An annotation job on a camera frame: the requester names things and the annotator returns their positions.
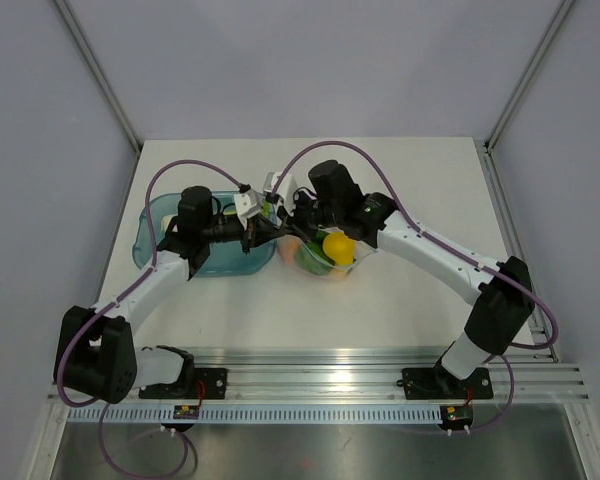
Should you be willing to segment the green bell pepper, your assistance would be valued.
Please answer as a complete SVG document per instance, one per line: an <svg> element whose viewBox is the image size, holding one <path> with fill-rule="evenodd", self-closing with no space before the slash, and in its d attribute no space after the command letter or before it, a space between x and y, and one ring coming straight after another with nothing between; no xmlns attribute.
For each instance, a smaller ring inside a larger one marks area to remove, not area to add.
<svg viewBox="0 0 600 480"><path fill-rule="evenodd" d="M296 265L312 275L327 275L333 262L324 254L320 246L307 244L302 246L294 258Z"/></svg>

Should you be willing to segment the clear zip top bag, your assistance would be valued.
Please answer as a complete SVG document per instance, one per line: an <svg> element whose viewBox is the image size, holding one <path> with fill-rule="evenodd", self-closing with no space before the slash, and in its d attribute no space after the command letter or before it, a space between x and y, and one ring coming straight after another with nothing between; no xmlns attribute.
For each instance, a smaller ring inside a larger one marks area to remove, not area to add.
<svg viewBox="0 0 600 480"><path fill-rule="evenodd" d="M277 240L276 251L283 264L318 279L345 280L377 250L349 238L336 228L320 229L310 239L285 236Z"/></svg>

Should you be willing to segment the yellow pear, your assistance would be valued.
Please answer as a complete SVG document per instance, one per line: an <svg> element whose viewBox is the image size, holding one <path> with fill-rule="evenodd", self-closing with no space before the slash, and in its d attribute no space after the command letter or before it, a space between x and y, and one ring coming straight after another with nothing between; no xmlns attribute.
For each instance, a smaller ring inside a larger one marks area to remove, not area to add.
<svg viewBox="0 0 600 480"><path fill-rule="evenodd" d="M322 242L324 254L337 266L346 266L355 261L355 242L343 232L331 232Z"/></svg>

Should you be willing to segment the orange fruit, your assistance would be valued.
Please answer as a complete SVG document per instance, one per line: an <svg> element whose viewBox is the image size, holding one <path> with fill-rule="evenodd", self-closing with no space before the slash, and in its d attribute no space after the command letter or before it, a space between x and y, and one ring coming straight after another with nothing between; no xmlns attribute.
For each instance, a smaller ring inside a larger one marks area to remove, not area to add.
<svg viewBox="0 0 600 480"><path fill-rule="evenodd" d="M342 268L341 266L334 266L331 268L327 275L327 278L331 281L342 281L349 274L348 268Z"/></svg>

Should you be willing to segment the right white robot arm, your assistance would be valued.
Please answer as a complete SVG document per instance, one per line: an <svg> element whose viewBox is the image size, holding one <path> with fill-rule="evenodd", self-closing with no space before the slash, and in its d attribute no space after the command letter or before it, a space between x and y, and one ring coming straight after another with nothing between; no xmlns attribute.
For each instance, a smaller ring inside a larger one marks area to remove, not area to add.
<svg viewBox="0 0 600 480"><path fill-rule="evenodd" d="M475 393L470 381L489 359L514 343L535 308L529 269L479 255L430 232L409 217L393 191L365 193L335 160L309 172L313 192L301 195L287 171L275 173L267 190L278 216L298 232L336 228L347 238L404 259L457 293L471 308L460 336L420 374L425 398L461 398Z"/></svg>

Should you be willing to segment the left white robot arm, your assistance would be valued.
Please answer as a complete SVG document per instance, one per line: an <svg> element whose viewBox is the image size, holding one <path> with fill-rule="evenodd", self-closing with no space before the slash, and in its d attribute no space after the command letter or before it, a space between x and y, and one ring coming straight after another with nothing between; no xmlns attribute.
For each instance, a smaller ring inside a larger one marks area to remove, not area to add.
<svg viewBox="0 0 600 480"><path fill-rule="evenodd" d="M116 404L133 389L171 398L202 391L192 354L164 345L138 350L134 335L173 291L199 272L212 245L237 242L248 253L287 234L263 214L258 200L255 191L244 189L234 197L235 214L226 216L208 188L185 189L164 238L154 244L137 279L105 303L73 306L64 314L54 367L63 402L76 408L97 401Z"/></svg>

